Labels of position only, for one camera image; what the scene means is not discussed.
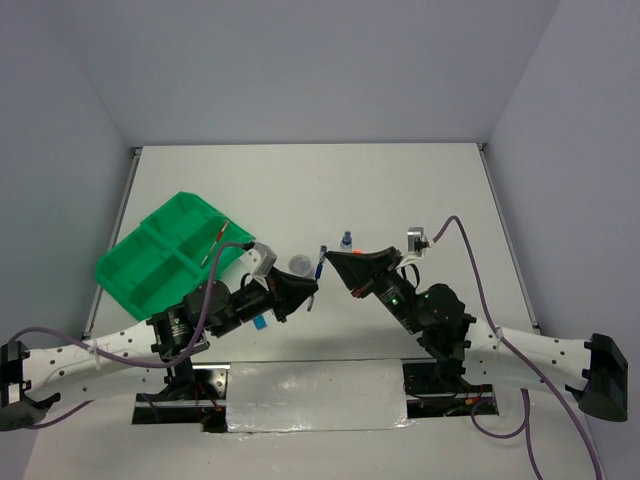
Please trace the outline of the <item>blue gel pen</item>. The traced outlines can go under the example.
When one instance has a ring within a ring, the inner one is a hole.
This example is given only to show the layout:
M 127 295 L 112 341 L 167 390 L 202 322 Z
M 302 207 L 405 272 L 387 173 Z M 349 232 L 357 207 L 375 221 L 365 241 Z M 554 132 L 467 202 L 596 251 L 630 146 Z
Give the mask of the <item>blue gel pen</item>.
M 322 271 L 323 271 L 323 268 L 324 268 L 324 261 L 325 261 L 325 258 L 321 257 L 319 259 L 317 265 L 316 265 L 316 269 L 315 269 L 314 276 L 313 276 L 314 285 L 316 287 L 316 290 L 312 293 L 312 295 L 309 298 L 309 301 L 307 303 L 307 308 L 306 308 L 307 312 L 311 312 L 312 309 L 313 309 L 313 306 L 314 306 L 314 303 L 315 303 L 315 296 L 316 296 L 317 291 L 319 290 L 319 285 L 318 284 L 319 284 L 319 280 L 321 278 Z

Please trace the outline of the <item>red gel pen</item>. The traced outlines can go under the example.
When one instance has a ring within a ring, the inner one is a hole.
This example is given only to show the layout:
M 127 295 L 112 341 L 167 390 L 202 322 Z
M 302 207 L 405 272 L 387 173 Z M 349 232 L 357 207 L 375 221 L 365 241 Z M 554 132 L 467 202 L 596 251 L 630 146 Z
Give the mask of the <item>red gel pen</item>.
M 201 268 L 203 268 L 206 265 L 209 257 L 212 255 L 212 253 L 214 252 L 217 244 L 219 243 L 219 241 L 224 236 L 224 234 L 225 234 L 226 230 L 228 229 L 230 223 L 231 223 L 231 221 L 229 219 L 225 220 L 222 223 L 219 231 L 217 232 L 216 236 L 214 237 L 214 240 L 213 240 L 212 244 L 210 245 L 209 249 L 207 250 L 206 254 L 203 256 L 203 258 L 202 258 L 202 260 L 200 262 L 200 267 Z

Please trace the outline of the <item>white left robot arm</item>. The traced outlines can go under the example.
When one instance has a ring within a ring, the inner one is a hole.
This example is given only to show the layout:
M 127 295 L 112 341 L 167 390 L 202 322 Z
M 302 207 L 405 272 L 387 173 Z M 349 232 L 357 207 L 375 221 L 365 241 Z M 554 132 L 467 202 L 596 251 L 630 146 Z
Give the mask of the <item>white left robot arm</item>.
M 50 426 L 47 414 L 132 390 L 182 399 L 198 391 L 191 358 L 220 338 L 271 311 L 285 322 L 316 293 L 315 281 L 272 269 L 251 276 L 231 292 L 221 281 L 206 281 L 175 305 L 133 327 L 92 341 L 71 339 L 50 349 L 30 349 L 19 337 L 1 348 L 1 428 Z

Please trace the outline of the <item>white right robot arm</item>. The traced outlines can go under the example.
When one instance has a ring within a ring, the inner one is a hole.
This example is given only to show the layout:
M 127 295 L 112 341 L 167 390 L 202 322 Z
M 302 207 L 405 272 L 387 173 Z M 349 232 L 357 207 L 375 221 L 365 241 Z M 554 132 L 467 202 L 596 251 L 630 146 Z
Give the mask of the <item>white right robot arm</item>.
M 466 311 L 446 284 L 419 292 L 401 269 L 394 247 L 354 254 L 329 251 L 351 295 L 374 296 L 436 361 L 436 383 L 446 391 L 504 385 L 559 393 L 584 414 L 609 422 L 628 418 L 628 362 L 609 336 L 560 339 L 491 325 Z

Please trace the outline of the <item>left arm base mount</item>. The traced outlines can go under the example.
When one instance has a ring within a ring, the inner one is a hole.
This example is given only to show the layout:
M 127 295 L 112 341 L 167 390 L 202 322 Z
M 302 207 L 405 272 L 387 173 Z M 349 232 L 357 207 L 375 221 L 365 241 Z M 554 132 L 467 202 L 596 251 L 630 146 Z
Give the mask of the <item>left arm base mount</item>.
M 190 425 L 202 432 L 228 432 L 227 393 L 231 366 L 186 361 L 169 370 L 159 393 L 138 393 L 131 423 L 137 426 Z

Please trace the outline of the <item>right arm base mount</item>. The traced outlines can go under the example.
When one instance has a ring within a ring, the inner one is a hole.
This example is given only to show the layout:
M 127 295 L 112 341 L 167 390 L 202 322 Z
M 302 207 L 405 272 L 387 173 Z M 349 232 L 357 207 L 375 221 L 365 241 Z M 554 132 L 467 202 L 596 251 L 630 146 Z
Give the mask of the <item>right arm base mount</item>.
M 403 389 L 410 419 L 497 415 L 491 385 L 467 385 L 446 378 L 433 358 L 402 359 Z

